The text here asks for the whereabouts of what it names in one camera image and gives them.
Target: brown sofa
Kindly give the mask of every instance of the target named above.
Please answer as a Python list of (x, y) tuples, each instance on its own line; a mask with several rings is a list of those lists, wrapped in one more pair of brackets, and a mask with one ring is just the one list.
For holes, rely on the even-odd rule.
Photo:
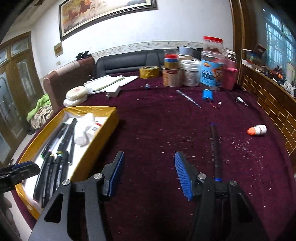
[(54, 112), (63, 106), (66, 93), (70, 89), (81, 86), (90, 79), (94, 66), (94, 58), (88, 57), (68, 63), (44, 77), (43, 86), (49, 95)]

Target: blue battery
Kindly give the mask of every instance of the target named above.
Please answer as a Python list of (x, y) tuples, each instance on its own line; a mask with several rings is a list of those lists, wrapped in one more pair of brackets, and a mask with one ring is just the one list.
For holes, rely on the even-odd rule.
[(202, 99), (203, 100), (211, 100), (211, 101), (213, 101), (214, 99), (213, 99), (213, 93), (212, 93), (212, 91), (210, 91), (210, 90), (208, 90), (208, 89), (205, 89), (205, 90), (203, 90), (203, 92), (202, 92)]

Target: person's hand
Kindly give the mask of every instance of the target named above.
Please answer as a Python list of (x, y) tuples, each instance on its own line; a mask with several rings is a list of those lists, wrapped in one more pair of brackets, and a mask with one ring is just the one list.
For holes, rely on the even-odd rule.
[(0, 194), (0, 207), (8, 223), (10, 224), (11, 228), (15, 231), (17, 236), (20, 237), (20, 232), (18, 231), (17, 226), (15, 225), (15, 222), (13, 220), (13, 215), (10, 210), (10, 208), (12, 208), (12, 204), (6, 197), (4, 197), (3, 194)]

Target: metal screw head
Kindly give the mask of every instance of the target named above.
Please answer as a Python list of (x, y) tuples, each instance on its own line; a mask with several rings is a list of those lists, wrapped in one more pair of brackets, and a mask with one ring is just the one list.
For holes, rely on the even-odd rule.
[(64, 186), (67, 186), (68, 184), (70, 184), (70, 180), (69, 179), (65, 179), (65, 180), (63, 180), (62, 184)]
[(199, 179), (206, 179), (207, 178), (207, 175), (204, 174), (204, 173), (200, 173), (200, 174), (198, 174), (198, 178)]
[(94, 175), (94, 178), (95, 179), (101, 179), (103, 177), (103, 174), (101, 174), (101, 173), (96, 173), (95, 175)]
[(233, 181), (233, 180), (232, 180), (232, 181), (230, 181), (229, 183), (230, 183), (231, 186), (237, 186), (237, 182), (236, 182), (236, 181)]

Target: red lid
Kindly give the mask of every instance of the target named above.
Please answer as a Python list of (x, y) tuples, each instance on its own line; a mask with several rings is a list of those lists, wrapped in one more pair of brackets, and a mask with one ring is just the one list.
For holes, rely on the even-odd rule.
[(177, 54), (166, 53), (165, 58), (178, 58), (178, 55)]
[(210, 37), (210, 36), (204, 36), (204, 40), (212, 41), (212, 42), (216, 42), (216, 43), (220, 43), (220, 44), (223, 43), (223, 39)]

